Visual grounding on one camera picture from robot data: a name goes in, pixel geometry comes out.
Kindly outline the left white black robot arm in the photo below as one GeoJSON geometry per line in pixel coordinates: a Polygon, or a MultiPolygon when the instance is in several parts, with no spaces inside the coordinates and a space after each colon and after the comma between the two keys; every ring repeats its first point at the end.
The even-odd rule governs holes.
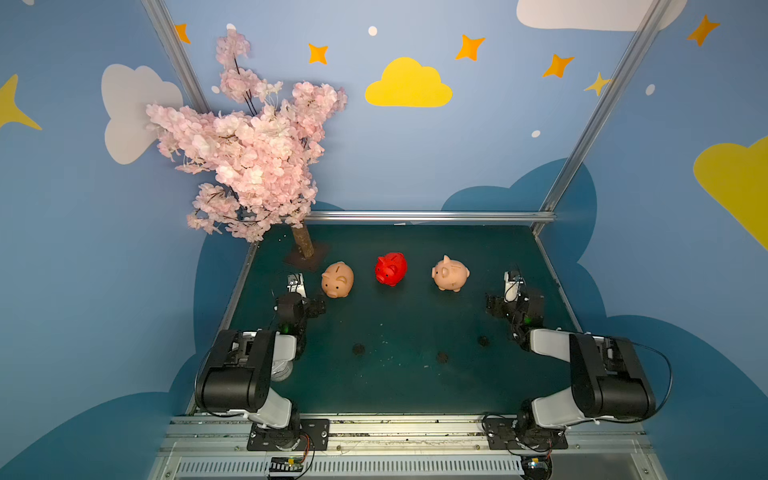
{"type": "Polygon", "coordinates": [[[325,313],[325,301],[289,292],[274,310],[275,328],[218,333],[195,379],[196,406],[249,421],[249,451],[325,451],[330,421],[303,420],[296,404],[272,388],[291,375],[306,347],[308,320],[325,313]]]}

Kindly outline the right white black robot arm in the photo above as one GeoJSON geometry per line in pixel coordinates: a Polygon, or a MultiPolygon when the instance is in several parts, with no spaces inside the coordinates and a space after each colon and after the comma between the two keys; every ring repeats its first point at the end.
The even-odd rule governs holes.
{"type": "Polygon", "coordinates": [[[623,337],[548,329],[543,325],[544,297],[521,286],[508,286],[500,295],[486,296],[486,311],[508,321],[512,339],[527,352],[562,361],[569,366],[567,388],[523,401],[517,415],[486,414],[481,420],[493,449],[521,448],[548,453],[567,447],[566,431],[599,421],[633,424],[655,416],[667,403],[674,384],[668,357],[668,383],[657,399],[641,359],[640,346],[623,337]]]}

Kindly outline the red piggy bank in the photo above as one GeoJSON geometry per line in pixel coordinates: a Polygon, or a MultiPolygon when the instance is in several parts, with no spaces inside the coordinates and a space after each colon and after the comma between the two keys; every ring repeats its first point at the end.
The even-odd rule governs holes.
{"type": "Polygon", "coordinates": [[[379,283],[395,287],[404,279],[407,269],[408,265],[404,254],[391,252],[377,258],[374,272],[379,283]]]}

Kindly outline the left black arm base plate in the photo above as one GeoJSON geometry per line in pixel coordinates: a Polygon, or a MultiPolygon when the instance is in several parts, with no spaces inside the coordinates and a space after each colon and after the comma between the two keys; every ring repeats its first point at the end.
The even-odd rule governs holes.
{"type": "Polygon", "coordinates": [[[286,428],[275,429],[254,423],[248,435],[248,451],[326,451],[330,421],[328,419],[292,420],[286,428]]]}

